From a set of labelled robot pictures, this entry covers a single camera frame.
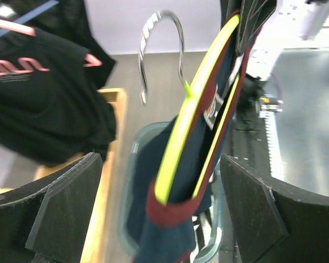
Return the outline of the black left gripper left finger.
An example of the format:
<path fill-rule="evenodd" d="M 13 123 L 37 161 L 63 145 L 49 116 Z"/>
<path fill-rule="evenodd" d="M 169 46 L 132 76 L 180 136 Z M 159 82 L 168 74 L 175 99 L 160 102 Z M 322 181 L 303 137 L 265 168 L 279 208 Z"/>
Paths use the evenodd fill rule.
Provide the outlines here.
<path fill-rule="evenodd" d="M 79 262 L 103 162 L 89 153 L 0 194 L 0 262 Z"/>

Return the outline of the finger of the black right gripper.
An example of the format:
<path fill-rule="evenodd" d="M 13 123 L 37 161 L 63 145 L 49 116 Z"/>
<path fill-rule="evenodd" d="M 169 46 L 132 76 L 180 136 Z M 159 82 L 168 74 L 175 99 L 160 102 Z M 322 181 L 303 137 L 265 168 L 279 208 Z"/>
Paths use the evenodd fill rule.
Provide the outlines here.
<path fill-rule="evenodd" d="M 237 33 L 236 54 L 242 55 L 251 38 L 271 17 L 277 0 L 243 0 L 240 9 L 240 22 Z"/>
<path fill-rule="evenodd" d="M 241 8 L 242 0 L 220 0 L 221 22 L 226 22 L 230 15 Z"/>

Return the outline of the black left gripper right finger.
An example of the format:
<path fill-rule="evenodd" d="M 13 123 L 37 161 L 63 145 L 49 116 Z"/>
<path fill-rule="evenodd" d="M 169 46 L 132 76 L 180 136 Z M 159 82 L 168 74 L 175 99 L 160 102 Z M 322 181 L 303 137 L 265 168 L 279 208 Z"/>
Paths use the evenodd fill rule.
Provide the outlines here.
<path fill-rule="evenodd" d="M 228 155 L 220 169 L 243 262 L 329 262 L 329 197 Z"/>

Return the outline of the striped tank top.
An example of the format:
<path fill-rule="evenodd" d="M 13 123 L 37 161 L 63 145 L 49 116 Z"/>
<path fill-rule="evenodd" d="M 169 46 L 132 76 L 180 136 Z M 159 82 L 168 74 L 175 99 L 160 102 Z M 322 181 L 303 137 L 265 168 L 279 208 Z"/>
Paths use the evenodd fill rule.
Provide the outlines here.
<path fill-rule="evenodd" d="M 212 214 L 213 214 L 213 205 L 214 205 L 214 194 L 212 192 L 212 183 L 214 181 L 214 175 L 210 177 L 208 186 L 206 188 L 205 196 L 206 200 L 211 201 L 209 206 L 204 207 L 204 211 L 201 212 L 198 216 L 193 216 L 192 221 L 194 224 L 195 231 L 195 241 L 196 247 L 194 251 L 191 252 L 189 257 L 189 262 L 194 262 L 199 252 L 208 247 L 211 233 L 212 233 Z"/>

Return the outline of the neon yellow hanger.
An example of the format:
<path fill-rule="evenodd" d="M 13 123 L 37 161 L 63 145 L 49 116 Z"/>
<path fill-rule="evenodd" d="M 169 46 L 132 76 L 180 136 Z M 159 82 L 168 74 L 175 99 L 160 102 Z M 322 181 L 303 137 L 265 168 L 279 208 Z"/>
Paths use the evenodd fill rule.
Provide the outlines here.
<path fill-rule="evenodd" d="M 172 133 L 169 137 L 154 186 L 156 199 L 163 205 L 166 205 L 168 202 L 168 197 L 173 185 L 173 180 L 177 171 L 180 156 L 182 154 L 186 140 L 190 134 L 190 129 L 195 126 L 195 122 L 197 121 L 195 115 L 200 115 L 199 104 L 204 96 L 211 91 L 209 88 L 206 88 L 206 85 L 209 79 L 213 77 L 214 67 L 218 63 L 222 50 L 231 37 L 231 34 L 238 27 L 240 22 L 239 14 L 239 10 L 236 10 L 231 14 L 228 22 L 225 23 L 207 50 L 207 53 L 204 56 L 199 68 L 197 69 L 191 84 L 187 82 L 183 75 L 184 33 L 179 18 L 172 11 L 163 10 L 157 13 L 153 13 L 152 16 L 146 21 L 142 29 L 138 53 L 138 69 L 141 80 L 141 103 L 145 105 L 148 102 L 148 83 L 144 69 L 144 55 L 146 45 L 150 38 L 151 31 L 154 29 L 155 25 L 164 19 L 170 19 L 172 22 L 174 22 L 178 31 L 178 75 L 186 91 L 186 97 L 183 101 L 177 116 L 177 120 L 173 126 Z"/>

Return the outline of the navy maroon-trim tank top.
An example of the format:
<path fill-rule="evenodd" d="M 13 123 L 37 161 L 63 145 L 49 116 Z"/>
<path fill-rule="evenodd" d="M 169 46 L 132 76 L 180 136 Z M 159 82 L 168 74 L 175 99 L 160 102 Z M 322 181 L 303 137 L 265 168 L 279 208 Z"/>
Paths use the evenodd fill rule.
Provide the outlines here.
<path fill-rule="evenodd" d="M 229 43 L 206 85 L 211 91 L 199 104 L 200 115 L 195 115 L 197 121 L 180 156 L 166 205 L 157 201 L 154 186 L 177 116 L 139 152 L 126 224 L 138 245 L 134 262 L 182 262 L 196 247 L 192 217 L 211 202 L 206 200 L 206 188 L 236 109 L 230 116 L 224 107 L 225 102 L 232 102 L 242 64 L 242 58 L 223 64 Z"/>

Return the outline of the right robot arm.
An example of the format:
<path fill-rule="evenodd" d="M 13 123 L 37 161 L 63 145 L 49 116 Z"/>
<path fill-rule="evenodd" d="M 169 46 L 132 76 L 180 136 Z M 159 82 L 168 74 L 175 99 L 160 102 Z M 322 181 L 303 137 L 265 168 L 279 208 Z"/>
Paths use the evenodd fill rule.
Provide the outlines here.
<path fill-rule="evenodd" d="M 265 82 L 287 41 L 315 37 L 329 15 L 329 1 L 220 1 L 220 9 L 222 26 L 239 15 L 223 63 L 242 58 L 232 102 L 224 104 L 231 116 L 243 81 Z"/>

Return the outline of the black tank top on pink hanger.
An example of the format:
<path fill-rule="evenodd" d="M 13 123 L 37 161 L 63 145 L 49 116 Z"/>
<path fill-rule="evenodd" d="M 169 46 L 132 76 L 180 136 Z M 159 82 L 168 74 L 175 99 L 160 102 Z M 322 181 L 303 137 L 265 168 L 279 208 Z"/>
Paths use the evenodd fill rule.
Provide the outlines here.
<path fill-rule="evenodd" d="M 0 144 L 45 165 L 78 153 L 105 158 L 116 117 L 87 74 L 102 62 L 85 47 L 34 31 L 0 38 Z"/>

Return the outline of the light blue hanger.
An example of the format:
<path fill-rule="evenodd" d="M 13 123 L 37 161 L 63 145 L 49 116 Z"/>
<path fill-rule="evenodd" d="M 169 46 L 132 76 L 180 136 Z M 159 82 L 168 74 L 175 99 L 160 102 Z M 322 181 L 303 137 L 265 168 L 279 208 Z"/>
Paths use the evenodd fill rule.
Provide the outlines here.
<path fill-rule="evenodd" d="M 25 24 L 59 2 L 50 1 L 0 1 L 0 38 L 8 32 L 34 35 L 34 29 Z"/>

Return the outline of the wooden clothes rack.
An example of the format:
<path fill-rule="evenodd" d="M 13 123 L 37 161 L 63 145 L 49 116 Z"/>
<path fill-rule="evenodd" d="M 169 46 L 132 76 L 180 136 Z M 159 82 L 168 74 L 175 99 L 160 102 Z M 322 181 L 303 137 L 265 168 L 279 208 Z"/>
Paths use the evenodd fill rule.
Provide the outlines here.
<path fill-rule="evenodd" d="M 84 241 L 82 256 L 79 262 L 102 262 L 105 257 L 107 199 L 109 197 L 112 173 L 115 170 L 120 155 L 124 132 L 124 121 L 127 111 L 127 93 L 123 88 L 104 88 L 100 92 L 102 96 L 114 107 L 117 119 L 117 138 L 109 146 L 106 161 L 102 161 L 103 168 L 101 171 L 99 187 L 95 198 L 92 215 L 90 217 L 86 239 Z M 84 156 L 74 156 L 69 159 L 67 163 L 57 167 L 40 167 L 37 170 L 34 181 L 55 173 L 82 157 Z M 0 189 L 0 194 L 8 191 L 11 191 L 11 189 Z"/>

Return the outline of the blue plastic tub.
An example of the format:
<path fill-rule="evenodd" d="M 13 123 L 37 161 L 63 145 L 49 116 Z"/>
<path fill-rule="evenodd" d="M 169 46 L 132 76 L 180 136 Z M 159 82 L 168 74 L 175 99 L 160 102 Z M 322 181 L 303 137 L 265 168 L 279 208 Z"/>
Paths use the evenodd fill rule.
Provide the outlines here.
<path fill-rule="evenodd" d="M 168 122 L 151 123 L 138 131 L 133 139 L 132 148 L 130 151 L 127 170 L 122 190 L 120 212 L 118 214 L 118 239 L 125 252 L 133 257 L 138 250 L 137 242 L 135 242 L 126 228 L 128 213 L 132 204 L 133 194 L 133 176 L 135 164 L 138 159 L 138 152 L 147 144 L 153 137 L 157 136 L 168 125 Z M 218 254 L 223 238 L 223 223 L 224 223 L 224 189 L 218 168 L 214 170 L 214 181 L 211 183 L 213 192 L 212 205 L 212 232 L 208 245 L 199 251 L 194 258 L 194 262 L 209 262 Z"/>

